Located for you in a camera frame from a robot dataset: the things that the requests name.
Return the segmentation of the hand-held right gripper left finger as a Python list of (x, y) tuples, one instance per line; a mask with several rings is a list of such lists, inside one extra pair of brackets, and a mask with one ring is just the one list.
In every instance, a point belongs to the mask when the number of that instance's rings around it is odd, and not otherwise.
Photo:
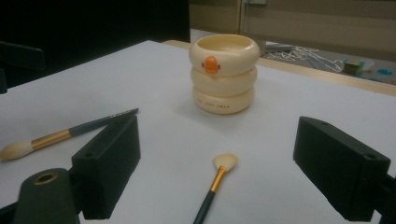
[(141, 158), (137, 116), (108, 124), (72, 157), (86, 219), (109, 219)]

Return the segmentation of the cream ringed brush holder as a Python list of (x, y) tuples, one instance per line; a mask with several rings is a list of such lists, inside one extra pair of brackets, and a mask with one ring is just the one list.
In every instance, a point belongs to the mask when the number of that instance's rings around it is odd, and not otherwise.
[(252, 39), (241, 35), (210, 35), (197, 40), (189, 50), (194, 102), (215, 114), (249, 107), (260, 53)]

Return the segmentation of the large makeup brush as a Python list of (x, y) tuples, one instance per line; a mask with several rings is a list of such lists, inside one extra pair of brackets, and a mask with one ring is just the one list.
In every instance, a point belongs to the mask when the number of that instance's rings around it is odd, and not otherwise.
[(62, 141), (70, 138), (82, 135), (84, 133), (91, 132), (101, 127), (107, 126), (114, 120), (125, 118), (127, 116), (135, 115), (139, 111), (138, 108), (120, 112), (111, 116), (107, 116), (100, 119), (95, 119), (89, 122), (79, 124), (77, 126), (51, 133), (37, 139), (25, 142), (18, 142), (10, 144), (0, 150), (0, 160), (2, 161), (13, 161), (22, 158), (34, 151), (38, 151), (42, 148), (50, 147), (61, 143)]

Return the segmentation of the small makeup brush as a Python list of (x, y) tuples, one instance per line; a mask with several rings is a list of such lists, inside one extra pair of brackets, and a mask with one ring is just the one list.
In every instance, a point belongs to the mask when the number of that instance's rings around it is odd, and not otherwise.
[(213, 159), (213, 164), (217, 169), (217, 173), (208, 193), (205, 196), (205, 199), (203, 200), (203, 203), (200, 206), (193, 224), (204, 224), (205, 218), (208, 214), (211, 204), (214, 201), (223, 177), (235, 167), (237, 162), (238, 158), (232, 153), (221, 154)]

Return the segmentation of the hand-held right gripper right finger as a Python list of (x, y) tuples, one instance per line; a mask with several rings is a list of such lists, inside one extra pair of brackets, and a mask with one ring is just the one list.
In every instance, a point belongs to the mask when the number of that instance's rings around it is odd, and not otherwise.
[(293, 160), (348, 221), (391, 220), (390, 159), (328, 122), (301, 117)]

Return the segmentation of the small green box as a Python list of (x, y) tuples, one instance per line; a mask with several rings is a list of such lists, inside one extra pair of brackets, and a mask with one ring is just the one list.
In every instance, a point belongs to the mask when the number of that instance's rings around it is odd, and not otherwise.
[(362, 60), (351, 60), (351, 59), (345, 59), (343, 61), (343, 73), (349, 74), (349, 75), (355, 75), (358, 71), (360, 71), (363, 66), (364, 66), (364, 61)]

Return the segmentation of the beige wooden shelf unit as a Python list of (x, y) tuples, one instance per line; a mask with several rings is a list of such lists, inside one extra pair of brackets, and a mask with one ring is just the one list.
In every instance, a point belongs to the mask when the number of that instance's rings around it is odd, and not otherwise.
[(189, 0), (192, 29), (396, 62), (396, 0)]

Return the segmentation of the white table mat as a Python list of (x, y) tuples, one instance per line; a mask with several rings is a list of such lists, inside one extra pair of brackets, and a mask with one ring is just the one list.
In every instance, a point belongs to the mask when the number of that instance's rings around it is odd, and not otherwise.
[(215, 175), (238, 157), (206, 224), (346, 224), (292, 158), (298, 120), (321, 119), (389, 157), (396, 175), (396, 94), (389, 85), (259, 68), (253, 104), (231, 116), (191, 97), (185, 49), (143, 42), (0, 95), (0, 148), (129, 109), (141, 160), (107, 221), (191, 224)]

